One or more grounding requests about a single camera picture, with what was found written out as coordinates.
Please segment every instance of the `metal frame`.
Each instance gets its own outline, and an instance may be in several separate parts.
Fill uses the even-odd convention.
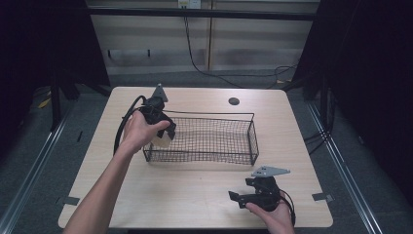
[[[316,105],[313,103],[309,103],[308,107],[310,109],[314,122],[316,123],[317,128],[321,133],[322,139],[325,140],[325,146],[327,147],[327,150],[330,153],[331,159],[337,167],[337,171],[339,172],[340,177],[343,179],[343,182],[346,185],[346,188],[349,191],[350,196],[352,197],[353,202],[356,205],[357,211],[362,221],[364,222],[364,225],[367,228],[368,233],[382,234],[383,231],[380,228],[379,222],[375,214],[371,210],[370,206],[368,205],[367,201],[362,195],[360,189],[358,188],[357,183],[353,178],[353,175],[350,172],[349,168],[347,167],[346,161],[344,160],[340,150],[334,142],[333,137],[324,134],[325,130],[319,116],[319,111],[316,108]]]
[[[15,228],[16,223],[18,222],[19,216],[24,209],[26,202],[28,201],[33,187],[36,181],[39,179],[40,174],[43,172],[49,157],[60,138],[61,132],[64,129],[66,120],[71,113],[74,107],[74,101],[69,102],[68,109],[61,119],[60,123],[56,126],[55,130],[49,133],[48,138],[46,139],[45,144],[40,150],[36,161],[33,163],[30,171],[27,174],[27,177],[24,179],[24,182],[19,188],[18,193],[14,197],[11,204],[7,207],[7,210],[4,212],[3,216],[0,219],[0,233],[7,234],[12,233]]]
[[[43,14],[81,14],[101,16],[147,16],[147,17],[188,17],[188,18],[224,18],[256,20],[303,20],[313,21],[319,16],[308,13],[272,13],[251,11],[227,11],[204,9],[170,9],[170,8],[114,8],[114,7],[35,7],[27,8],[30,12]]]

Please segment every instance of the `black cable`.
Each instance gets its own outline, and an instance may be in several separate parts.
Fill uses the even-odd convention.
[[[201,74],[203,74],[203,75],[205,75],[205,76],[215,77],[215,78],[218,78],[218,79],[221,79],[221,80],[225,81],[226,83],[228,83],[228,84],[230,84],[230,85],[232,85],[232,86],[238,87],[238,88],[240,88],[240,89],[245,89],[244,87],[239,86],[239,85],[237,85],[237,84],[234,84],[234,83],[232,83],[232,82],[230,82],[230,81],[228,81],[228,80],[226,80],[226,79],[224,79],[224,78],[222,78],[222,77],[220,77],[220,76],[218,76],[218,75],[213,75],[213,74],[209,74],[209,73],[203,72],[202,70],[200,70],[200,69],[197,67],[197,65],[194,63],[194,59],[193,59],[193,57],[192,57],[191,41],[190,41],[190,39],[189,39],[188,18],[185,17],[185,18],[183,18],[183,19],[184,19],[184,22],[185,22],[185,32],[186,32],[186,40],[187,40],[187,42],[188,42],[189,57],[191,58],[191,62],[192,62],[192,65],[194,66],[194,68],[195,68],[198,72],[200,72]]]
[[[309,79],[309,75],[306,75],[305,77],[298,79],[298,80],[293,80],[290,84],[284,86],[281,88],[282,91],[288,92],[292,89],[301,87],[304,85],[304,83],[307,81],[307,79]]]
[[[335,117],[335,107],[336,107],[336,101],[334,99],[333,94],[330,92],[329,93],[329,110],[330,113],[328,115],[328,124],[325,130],[314,134],[313,136],[309,136],[305,138],[305,141],[316,138],[316,137],[321,137],[322,138],[322,142],[320,142],[313,150],[311,150],[309,152],[309,155],[313,154],[317,149],[319,149],[323,143],[327,142],[330,138],[331,138],[331,133],[333,131],[333,127],[334,127],[334,117]],[[313,140],[311,142],[308,142],[306,144],[311,144],[318,141],[318,139]]]
[[[121,141],[121,135],[122,135],[122,132],[124,131],[124,127],[125,127],[125,125],[127,124],[129,118],[130,118],[130,117],[133,115],[133,113],[135,112],[136,109],[135,109],[134,107],[136,106],[137,102],[138,102],[141,98],[143,99],[143,101],[146,101],[146,97],[145,97],[145,96],[139,96],[139,97],[137,97],[137,98],[134,100],[134,102],[133,102],[133,104],[131,105],[131,107],[129,108],[128,112],[125,114],[124,117],[122,117],[122,122],[121,122],[121,124],[119,125],[118,132],[116,133],[116,136],[115,136],[115,143],[114,143],[114,145],[113,145],[113,155],[115,155],[116,150],[117,150],[118,147],[119,147],[119,143],[120,143],[120,141]]]
[[[280,191],[283,192],[286,196],[288,196],[288,199],[289,199],[289,201],[291,202],[291,204],[290,204],[283,196],[281,196],[282,200],[285,201],[286,205],[287,205],[288,208],[289,208],[289,212],[290,212],[290,215],[291,215],[291,222],[292,222],[292,225],[294,226],[294,225],[295,225],[295,219],[296,219],[294,202],[292,201],[292,199],[291,199],[291,197],[289,196],[288,193],[286,193],[286,192],[285,192],[284,190],[282,190],[282,189],[280,189]]]
[[[275,73],[274,73],[274,74],[269,74],[269,75],[239,75],[239,74],[214,75],[214,74],[210,74],[210,73],[203,72],[203,71],[200,70],[200,69],[197,67],[197,65],[194,63],[194,58],[193,58],[193,56],[192,56],[191,40],[190,40],[190,36],[189,36],[189,23],[188,23],[188,18],[185,17],[185,18],[184,18],[184,22],[185,22],[186,40],[187,40],[187,42],[188,42],[189,57],[191,58],[192,65],[194,66],[194,68],[195,68],[198,72],[200,72],[201,74],[203,74],[203,75],[205,75],[205,76],[211,76],[211,77],[218,78],[218,79],[220,79],[220,80],[222,80],[222,81],[224,81],[224,82],[226,82],[226,83],[228,83],[228,84],[230,84],[230,85],[232,85],[232,86],[235,86],[235,87],[237,87],[237,88],[240,88],[240,89],[246,89],[246,87],[242,87],[242,86],[240,86],[240,85],[237,85],[237,84],[235,84],[235,83],[232,83],[232,82],[228,81],[227,79],[225,79],[225,78],[223,78],[223,77],[231,77],[231,76],[242,76],[242,77],[271,77],[271,76],[276,76],[276,82],[273,83],[271,86],[267,87],[266,89],[268,90],[268,89],[273,88],[273,87],[277,84],[277,80],[278,80],[278,77],[277,77],[277,76],[278,76],[278,75],[283,74],[283,73],[285,73],[286,71],[288,71],[289,69],[295,68],[295,67],[297,66],[297,64],[292,65],[292,66],[278,66],[278,67],[275,69]],[[284,70],[284,71],[282,71],[282,72],[280,72],[280,73],[277,73],[277,70],[280,69],[280,68],[287,68],[287,69]]]

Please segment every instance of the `metal rail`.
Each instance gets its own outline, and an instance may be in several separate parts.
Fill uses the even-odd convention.
[[[313,103],[309,103],[309,109],[313,116],[313,119],[319,129],[320,133],[325,133],[323,125],[320,120],[319,111],[317,110],[316,106]],[[350,196],[353,199],[353,202],[356,205],[357,211],[364,222],[365,227],[367,228],[368,233],[382,234],[383,231],[380,228],[379,222],[376,219],[373,211],[371,210],[370,206],[368,205],[367,201],[365,200],[364,196],[362,195],[361,191],[359,190],[355,179],[352,176],[349,168],[346,165],[346,161],[344,160],[341,152],[339,151],[334,139],[332,137],[327,137],[325,134],[322,134],[322,138],[325,140],[325,146],[330,153],[331,159],[333,160],[337,170],[340,174],[340,177],[343,179],[344,184],[346,185],[347,190],[350,193]]]
[[[49,134],[45,144],[43,145],[36,158],[36,161],[33,163],[33,166],[27,174],[27,177],[24,179],[24,182],[19,188],[18,193],[0,219],[1,234],[12,233],[13,229],[15,228],[19,216],[30,197],[31,191],[33,190],[36,181],[43,172],[43,169],[45,168],[46,163],[49,160],[52,150],[54,149],[55,144],[64,129],[67,117],[70,114],[73,106],[74,101],[70,101],[65,115],[61,119],[60,123],[56,126],[55,130]]]

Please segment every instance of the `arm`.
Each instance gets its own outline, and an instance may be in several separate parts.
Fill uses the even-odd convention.
[[[272,212],[266,212],[253,203],[247,203],[245,206],[265,222],[271,234],[294,234],[289,207],[283,200]]]
[[[151,141],[168,121],[148,125],[135,111],[124,128],[124,139],[103,174],[66,224],[63,233],[105,233],[134,153]]]

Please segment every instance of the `electrical wire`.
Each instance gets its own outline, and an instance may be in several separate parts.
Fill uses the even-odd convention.
[[[280,189],[280,191],[283,192],[286,196],[288,196],[288,199],[289,199],[289,201],[291,202],[291,204],[288,203],[288,201],[287,201],[283,196],[281,196],[281,199],[282,199],[283,201],[285,201],[286,205],[289,207],[290,215],[291,215],[291,222],[292,222],[292,225],[294,226],[294,225],[295,225],[295,219],[296,219],[294,202],[292,201],[292,199],[291,199],[291,197],[289,196],[288,193],[286,193],[286,192],[285,192],[284,190],[282,190],[282,189]]]
[[[239,76],[239,77],[271,77],[271,76],[275,76],[275,77],[276,77],[276,82],[274,82],[271,86],[267,87],[266,89],[268,90],[268,89],[273,88],[273,87],[277,84],[278,75],[285,73],[285,72],[288,71],[289,69],[296,68],[297,65],[298,65],[298,64],[295,64],[295,65],[292,65],[292,66],[278,66],[278,67],[275,69],[275,71],[274,71],[273,74],[268,74],[268,75],[246,75],[246,74],[214,75],[214,74],[211,74],[211,73],[203,72],[203,71],[200,70],[200,69],[197,67],[197,65],[194,63],[194,58],[193,58],[193,55],[192,55],[192,48],[191,48],[191,40],[190,40],[190,36],[189,36],[189,23],[188,23],[188,18],[185,17],[185,18],[184,18],[184,22],[185,22],[185,32],[186,32],[186,40],[187,40],[187,43],[188,43],[189,57],[190,57],[190,59],[191,59],[192,65],[194,66],[194,68],[195,68],[198,72],[200,72],[201,74],[203,74],[203,75],[205,75],[205,76],[210,76],[210,77],[218,78],[218,79],[220,79],[220,80],[222,80],[222,81],[224,81],[224,82],[226,82],[226,83],[228,83],[228,84],[230,84],[230,85],[232,85],[232,86],[235,86],[235,87],[237,87],[237,88],[240,88],[240,89],[247,89],[247,88],[246,88],[246,87],[242,87],[242,86],[240,86],[240,85],[237,85],[237,84],[235,84],[235,83],[232,83],[232,82],[228,81],[227,79],[225,79],[224,77],[232,77],[232,76]],[[281,68],[286,68],[286,70],[277,73],[277,70],[278,70],[278,69],[281,69]]]
[[[329,115],[328,115],[328,119],[327,119],[327,127],[325,130],[316,133],[312,136],[306,137],[304,138],[305,141],[308,141],[310,139],[314,139],[313,141],[307,142],[306,144],[313,144],[317,141],[319,141],[320,138],[322,138],[322,141],[315,147],[313,148],[310,152],[309,155],[313,154],[314,152],[316,152],[316,150],[318,150],[326,141],[328,141],[331,138],[331,133],[333,131],[333,127],[334,127],[334,117],[335,117],[335,107],[336,107],[336,100],[333,96],[333,94],[331,93],[331,91],[329,92]]]
[[[118,147],[119,147],[119,143],[120,143],[120,141],[121,141],[121,135],[122,135],[122,132],[124,131],[124,127],[125,127],[125,125],[127,124],[129,118],[130,118],[130,117],[133,115],[133,113],[137,110],[137,109],[134,108],[134,107],[136,106],[137,102],[138,102],[140,99],[143,99],[143,101],[146,101],[146,97],[145,97],[145,96],[139,96],[139,97],[137,97],[137,98],[134,100],[134,102],[133,102],[133,104],[131,105],[131,107],[128,109],[128,112],[125,114],[124,117],[122,117],[122,122],[121,122],[121,124],[119,125],[118,132],[116,133],[116,136],[115,136],[115,143],[114,143],[114,145],[113,145],[113,155],[115,155],[116,150],[117,150]]]

